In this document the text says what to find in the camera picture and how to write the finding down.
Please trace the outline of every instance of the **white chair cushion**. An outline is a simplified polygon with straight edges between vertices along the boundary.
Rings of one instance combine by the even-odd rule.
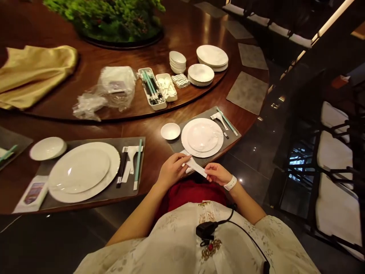
[[[316,220],[319,231],[335,235],[352,244],[362,246],[360,206],[357,195],[351,190],[334,184],[324,173],[321,174],[316,203]],[[355,257],[364,256],[342,245]]]
[[[329,132],[322,131],[317,162],[325,170],[352,167],[352,150]],[[336,177],[352,180],[352,173],[340,173]]]
[[[326,127],[334,127],[344,124],[349,117],[343,111],[334,108],[330,103],[324,101],[322,105],[321,122]],[[349,126],[340,127],[335,130],[336,133],[346,132]],[[350,137],[348,135],[342,136],[346,143],[350,142]]]

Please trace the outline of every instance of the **stack of white plates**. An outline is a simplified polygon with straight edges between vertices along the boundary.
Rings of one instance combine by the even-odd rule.
[[[184,73],[186,70],[186,58],[180,52],[170,51],[169,53],[170,67],[176,74]]]
[[[217,123],[206,118],[197,118],[185,125],[181,143],[195,157],[207,158],[216,154],[223,145],[223,132]]]
[[[205,64],[215,72],[221,72],[228,67],[228,56],[224,50],[212,46],[203,45],[197,48],[197,56],[199,63]]]
[[[49,193],[60,202],[81,202],[103,191],[116,176],[121,159],[112,145],[87,143],[66,153],[49,174]]]
[[[187,78],[193,85],[207,86],[213,82],[214,71],[204,64],[195,64],[189,67]]]

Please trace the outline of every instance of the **stack of white napkins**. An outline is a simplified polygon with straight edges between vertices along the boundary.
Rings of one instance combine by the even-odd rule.
[[[46,197],[48,176],[36,176],[30,182],[13,213],[38,211]]]

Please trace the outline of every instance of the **person's left hand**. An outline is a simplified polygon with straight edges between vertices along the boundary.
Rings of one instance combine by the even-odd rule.
[[[168,158],[162,165],[156,184],[163,190],[167,191],[184,175],[188,166],[181,166],[183,163],[189,161],[190,158],[191,155],[186,156],[183,153],[175,153],[171,155],[170,158]]]

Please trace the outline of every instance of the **white wristband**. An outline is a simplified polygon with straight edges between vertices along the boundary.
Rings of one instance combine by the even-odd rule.
[[[237,178],[235,176],[232,175],[232,179],[228,184],[225,184],[223,187],[230,191],[237,183]]]

